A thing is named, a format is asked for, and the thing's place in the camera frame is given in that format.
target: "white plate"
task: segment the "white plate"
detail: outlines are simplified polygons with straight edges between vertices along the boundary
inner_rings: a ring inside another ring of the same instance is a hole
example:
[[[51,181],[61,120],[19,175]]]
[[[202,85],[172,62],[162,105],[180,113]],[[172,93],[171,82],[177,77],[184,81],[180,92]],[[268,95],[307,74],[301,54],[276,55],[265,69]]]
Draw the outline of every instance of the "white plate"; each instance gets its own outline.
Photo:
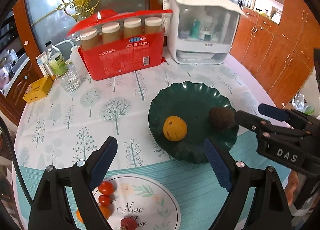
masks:
[[[120,229],[120,221],[133,217],[138,230],[178,230],[181,223],[179,205],[163,185],[151,178],[136,174],[119,174],[107,181],[115,188],[109,205],[112,215],[108,223],[114,230]],[[101,193],[93,191],[98,202]]]

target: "clear glass cup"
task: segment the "clear glass cup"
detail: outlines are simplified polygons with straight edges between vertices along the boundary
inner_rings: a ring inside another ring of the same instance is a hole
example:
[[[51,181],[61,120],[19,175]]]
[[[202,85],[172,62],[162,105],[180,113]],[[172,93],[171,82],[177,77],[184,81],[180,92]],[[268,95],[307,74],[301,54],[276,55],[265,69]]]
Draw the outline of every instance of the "clear glass cup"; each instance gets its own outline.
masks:
[[[300,93],[296,94],[292,99],[291,104],[296,110],[302,111],[304,108],[304,95]]]
[[[68,67],[68,70],[57,78],[63,89],[67,93],[72,93],[81,86],[81,80],[73,64],[68,64],[66,67]]]

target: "cherry tomato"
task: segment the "cherry tomato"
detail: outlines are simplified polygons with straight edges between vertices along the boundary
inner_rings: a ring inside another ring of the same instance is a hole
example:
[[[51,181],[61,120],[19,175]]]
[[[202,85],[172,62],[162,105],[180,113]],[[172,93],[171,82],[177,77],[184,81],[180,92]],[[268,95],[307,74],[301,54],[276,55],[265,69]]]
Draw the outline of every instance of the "cherry tomato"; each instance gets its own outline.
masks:
[[[109,181],[103,181],[98,187],[98,190],[100,193],[107,196],[111,195],[115,191],[113,185]]]
[[[103,206],[108,206],[111,203],[110,197],[107,195],[100,195],[98,199],[99,203]]]
[[[138,224],[133,218],[123,218],[121,220],[121,230],[136,230]]]
[[[79,210],[77,210],[76,215],[77,215],[78,220],[79,220],[81,223],[83,223],[83,220],[82,220],[82,217],[81,217],[81,215],[80,215]]]
[[[100,211],[105,219],[108,219],[111,216],[111,211],[106,206],[99,206]]]

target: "storage container with clear door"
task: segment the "storage container with clear door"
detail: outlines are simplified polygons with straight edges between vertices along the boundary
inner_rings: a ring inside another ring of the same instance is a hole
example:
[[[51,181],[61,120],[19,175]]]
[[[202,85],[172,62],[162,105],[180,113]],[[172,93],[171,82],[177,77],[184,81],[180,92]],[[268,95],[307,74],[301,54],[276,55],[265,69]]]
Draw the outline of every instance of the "storage container with clear door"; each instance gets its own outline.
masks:
[[[221,64],[230,51],[240,7],[229,0],[164,0],[173,10],[167,44],[185,64]]]

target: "screw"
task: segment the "screw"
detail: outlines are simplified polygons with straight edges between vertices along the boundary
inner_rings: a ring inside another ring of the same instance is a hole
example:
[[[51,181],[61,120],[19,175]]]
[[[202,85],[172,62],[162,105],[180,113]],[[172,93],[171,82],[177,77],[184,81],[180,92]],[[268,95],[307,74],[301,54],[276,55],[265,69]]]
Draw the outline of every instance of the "screw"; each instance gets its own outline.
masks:
[[[244,163],[242,161],[237,161],[236,162],[237,167],[239,168],[243,168],[244,167]]]
[[[85,165],[85,161],[84,160],[80,160],[77,162],[77,166],[78,167],[82,167],[83,165]]]
[[[270,172],[275,172],[276,170],[275,170],[275,168],[273,168],[272,166],[268,166],[268,171],[270,171]]]
[[[53,170],[53,166],[52,165],[49,165],[46,169],[45,169],[47,172],[50,172]]]

